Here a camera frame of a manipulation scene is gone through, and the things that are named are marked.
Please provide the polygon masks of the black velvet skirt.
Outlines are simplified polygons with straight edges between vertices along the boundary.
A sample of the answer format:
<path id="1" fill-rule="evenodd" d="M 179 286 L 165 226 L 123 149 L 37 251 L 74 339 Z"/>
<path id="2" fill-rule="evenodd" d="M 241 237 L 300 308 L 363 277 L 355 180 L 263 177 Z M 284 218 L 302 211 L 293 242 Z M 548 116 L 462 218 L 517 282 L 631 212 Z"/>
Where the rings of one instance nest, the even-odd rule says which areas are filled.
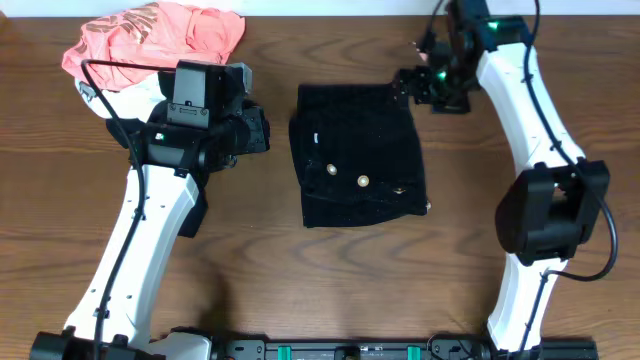
<path id="1" fill-rule="evenodd" d="M 289 140 L 305 227 L 427 214 L 420 141 L 391 85 L 299 86 Z"/>

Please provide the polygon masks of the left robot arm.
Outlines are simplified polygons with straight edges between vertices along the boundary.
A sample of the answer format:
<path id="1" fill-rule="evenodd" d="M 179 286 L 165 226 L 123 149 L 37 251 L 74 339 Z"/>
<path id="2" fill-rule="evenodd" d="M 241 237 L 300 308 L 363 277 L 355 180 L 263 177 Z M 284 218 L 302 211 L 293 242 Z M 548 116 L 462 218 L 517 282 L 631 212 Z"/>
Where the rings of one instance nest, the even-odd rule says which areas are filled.
<path id="1" fill-rule="evenodd" d="M 243 154 L 270 148 L 263 109 L 249 100 L 253 74 L 244 63 L 181 60 L 173 94 L 137 125 L 123 120 L 93 78 L 112 136 L 129 152 L 122 207 L 96 273 L 61 333 L 39 333 L 31 360 L 221 359 L 211 336 L 176 328 L 151 337 L 151 318 L 179 236 L 194 237 L 208 204 L 210 174 Z"/>

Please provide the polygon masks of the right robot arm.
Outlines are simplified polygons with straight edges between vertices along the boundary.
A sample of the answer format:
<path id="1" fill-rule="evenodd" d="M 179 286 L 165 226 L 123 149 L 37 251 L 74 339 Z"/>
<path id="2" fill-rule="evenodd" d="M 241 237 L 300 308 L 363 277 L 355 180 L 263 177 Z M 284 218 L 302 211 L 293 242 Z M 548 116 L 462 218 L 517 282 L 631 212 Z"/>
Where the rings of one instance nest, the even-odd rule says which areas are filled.
<path id="1" fill-rule="evenodd" d="M 495 213 L 505 267 L 483 338 L 435 336 L 435 359 L 594 359 L 591 340 L 544 339 L 542 322 L 553 287 L 591 237 L 598 219 L 613 222 L 605 196 L 610 173 L 589 160 L 559 117 L 541 77 L 534 43 L 538 25 L 494 16 L 483 1 L 440 2 L 448 40 L 427 30 L 423 62 L 393 80 L 402 106 L 428 104 L 436 113 L 465 114 L 468 95 L 488 95 L 507 138 L 515 179 Z"/>

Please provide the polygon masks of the white printed shirt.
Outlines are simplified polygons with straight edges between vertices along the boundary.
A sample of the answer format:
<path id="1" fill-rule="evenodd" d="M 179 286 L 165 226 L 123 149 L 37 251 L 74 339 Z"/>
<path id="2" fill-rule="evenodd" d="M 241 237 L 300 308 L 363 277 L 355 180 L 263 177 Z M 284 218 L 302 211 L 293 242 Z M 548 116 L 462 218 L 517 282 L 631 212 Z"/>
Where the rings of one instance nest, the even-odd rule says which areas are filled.
<path id="1" fill-rule="evenodd" d="M 96 115 L 103 119 L 111 117 L 95 91 L 87 83 L 75 79 L 74 85 L 86 106 Z M 102 94 L 121 119 L 137 119 L 142 122 L 147 122 L 155 106 L 166 99 L 161 92 L 157 73 L 121 91 L 103 90 Z"/>

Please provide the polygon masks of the black crumpled garment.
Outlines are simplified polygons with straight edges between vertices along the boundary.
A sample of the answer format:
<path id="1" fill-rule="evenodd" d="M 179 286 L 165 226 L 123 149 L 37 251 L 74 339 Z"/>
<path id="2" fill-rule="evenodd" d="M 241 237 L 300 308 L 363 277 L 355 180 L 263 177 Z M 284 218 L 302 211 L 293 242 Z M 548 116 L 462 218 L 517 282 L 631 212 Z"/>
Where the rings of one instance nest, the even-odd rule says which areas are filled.
<path id="1" fill-rule="evenodd" d="M 147 122 L 137 119 L 105 119 L 106 128 L 123 147 L 133 144 L 137 157 L 143 165 L 158 165 L 172 168 L 180 176 L 190 174 L 198 186 L 199 195 L 195 206 L 189 211 L 178 232 L 180 236 L 192 238 L 196 235 L 208 209 L 204 187 L 209 174 L 202 171 L 198 160 L 184 159 L 184 154 L 200 145 L 195 139 L 195 129 L 187 125 L 171 125 L 168 120 L 168 102 L 172 97 L 175 75 L 158 72 L 162 94 L 166 99 L 155 106 Z"/>

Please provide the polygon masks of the pink printed shirt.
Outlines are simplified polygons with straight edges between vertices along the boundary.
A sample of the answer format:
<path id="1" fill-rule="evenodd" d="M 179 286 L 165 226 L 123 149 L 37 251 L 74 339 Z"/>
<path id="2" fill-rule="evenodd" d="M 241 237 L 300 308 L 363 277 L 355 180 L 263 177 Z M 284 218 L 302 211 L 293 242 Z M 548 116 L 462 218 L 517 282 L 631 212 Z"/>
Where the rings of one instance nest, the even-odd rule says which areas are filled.
<path id="1" fill-rule="evenodd" d="M 85 81 L 85 59 L 171 68 L 181 60 L 225 64 L 245 28 L 245 19 L 234 12 L 152 2 L 83 24 L 61 67 Z"/>

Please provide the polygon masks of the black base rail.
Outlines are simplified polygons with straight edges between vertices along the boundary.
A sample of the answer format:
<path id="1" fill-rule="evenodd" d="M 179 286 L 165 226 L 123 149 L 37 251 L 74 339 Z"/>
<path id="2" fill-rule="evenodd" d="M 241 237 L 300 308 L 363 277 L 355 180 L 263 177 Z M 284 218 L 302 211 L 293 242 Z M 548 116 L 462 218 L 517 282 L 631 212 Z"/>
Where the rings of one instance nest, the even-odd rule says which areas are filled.
<path id="1" fill-rule="evenodd" d="M 598 360 L 593 341 L 549 340 L 522 352 L 496 350 L 481 338 L 436 336 L 425 342 L 231 341 L 217 347 L 215 360 Z"/>

